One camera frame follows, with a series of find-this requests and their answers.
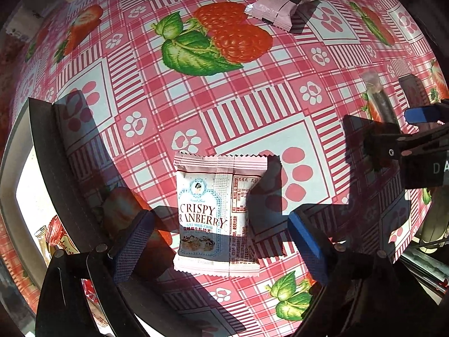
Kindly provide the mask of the clear dark snack stick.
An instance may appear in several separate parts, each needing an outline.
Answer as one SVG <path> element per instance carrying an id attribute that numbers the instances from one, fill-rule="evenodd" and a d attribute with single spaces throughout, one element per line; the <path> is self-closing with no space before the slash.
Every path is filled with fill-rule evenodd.
<path id="1" fill-rule="evenodd" d="M 361 94 L 365 102 L 362 110 L 368 118 L 374 122 L 390 123 L 399 125 L 397 115 L 389 97 L 384 91 L 380 77 L 375 71 L 366 71 L 361 74 L 361 79 L 365 85 L 365 91 Z"/>

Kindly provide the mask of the white crispy cranberry packet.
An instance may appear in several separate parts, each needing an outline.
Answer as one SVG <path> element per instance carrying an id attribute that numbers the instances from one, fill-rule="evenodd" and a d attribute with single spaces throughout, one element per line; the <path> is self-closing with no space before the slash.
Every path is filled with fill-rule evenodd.
<path id="1" fill-rule="evenodd" d="M 252 277 L 260 263 L 249 230 L 247 198 L 268 160 L 260 155 L 199 156 L 179 152 L 177 178 L 179 272 Z"/>

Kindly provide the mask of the pink purple snack packet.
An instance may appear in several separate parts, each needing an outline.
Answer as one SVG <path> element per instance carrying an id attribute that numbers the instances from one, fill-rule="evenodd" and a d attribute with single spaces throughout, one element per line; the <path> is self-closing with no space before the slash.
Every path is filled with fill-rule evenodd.
<path id="1" fill-rule="evenodd" d="M 244 13 L 283 31 L 292 29 L 292 17 L 297 8 L 314 0 L 257 0 L 245 7 Z"/>

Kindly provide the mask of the red foil snack packet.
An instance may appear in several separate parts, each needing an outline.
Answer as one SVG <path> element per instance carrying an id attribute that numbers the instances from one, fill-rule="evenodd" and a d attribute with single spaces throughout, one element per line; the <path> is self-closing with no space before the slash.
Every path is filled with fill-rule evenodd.
<path id="1" fill-rule="evenodd" d="M 65 250 L 69 255 L 79 253 L 77 247 L 63 226 L 62 221 L 57 215 L 55 215 L 49 222 L 46 231 L 46 242 L 49 246 L 59 247 L 60 249 Z"/>

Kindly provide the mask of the gold snack packet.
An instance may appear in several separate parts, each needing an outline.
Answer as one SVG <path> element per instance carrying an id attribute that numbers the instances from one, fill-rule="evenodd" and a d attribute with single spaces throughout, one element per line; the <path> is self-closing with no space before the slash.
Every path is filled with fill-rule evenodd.
<path id="1" fill-rule="evenodd" d="M 51 262 L 52 253 L 51 253 L 51 246 L 46 241 L 46 231 L 47 228 L 46 225 L 44 225 L 35 232 L 34 236 L 38 241 L 44 263 L 46 264 L 46 266 L 48 266 L 49 263 Z"/>

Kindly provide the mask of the white cardboard box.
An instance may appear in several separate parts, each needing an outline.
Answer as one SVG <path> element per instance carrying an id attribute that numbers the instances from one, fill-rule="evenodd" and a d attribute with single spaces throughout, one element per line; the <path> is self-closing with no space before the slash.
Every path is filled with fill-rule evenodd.
<path id="1" fill-rule="evenodd" d="M 105 108 L 97 92 L 75 90 L 54 104 L 29 98 L 12 126 L 1 160 L 1 216 L 37 288 L 47 263 L 35 234 L 54 216 L 80 251 L 107 240 L 68 161 L 70 150 L 98 135 Z"/>

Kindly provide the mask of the pink strawberry tablecloth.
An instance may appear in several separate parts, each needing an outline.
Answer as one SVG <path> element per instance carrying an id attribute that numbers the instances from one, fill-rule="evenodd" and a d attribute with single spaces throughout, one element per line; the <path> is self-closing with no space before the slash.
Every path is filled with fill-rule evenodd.
<path id="1" fill-rule="evenodd" d="M 398 258 L 429 197 L 402 190 L 397 167 L 373 171 L 358 141 L 381 113 L 361 76 L 379 75 L 405 132 L 409 106 L 448 96 L 427 40 L 398 0 L 316 0 L 285 32 L 248 17 L 256 0 L 77 0 L 57 8 L 20 54 L 1 112 L 10 131 L 29 98 L 62 104 L 72 172 L 90 206 L 126 185 L 152 206 L 175 206 L 173 156 L 279 157 L 251 221 L 260 273 L 220 278 L 168 270 L 164 298 L 181 313 L 217 316 L 235 336 L 287 336 L 271 285 L 307 274 L 286 218 L 317 204 L 315 224 L 355 234 L 364 251 Z"/>

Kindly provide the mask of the white milk carton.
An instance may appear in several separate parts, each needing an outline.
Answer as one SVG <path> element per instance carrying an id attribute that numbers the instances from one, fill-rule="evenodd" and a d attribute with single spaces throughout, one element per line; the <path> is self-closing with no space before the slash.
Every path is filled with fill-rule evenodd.
<path id="1" fill-rule="evenodd" d="M 29 43 L 38 33 L 43 18 L 21 5 L 6 22 L 5 33 L 20 41 Z"/>

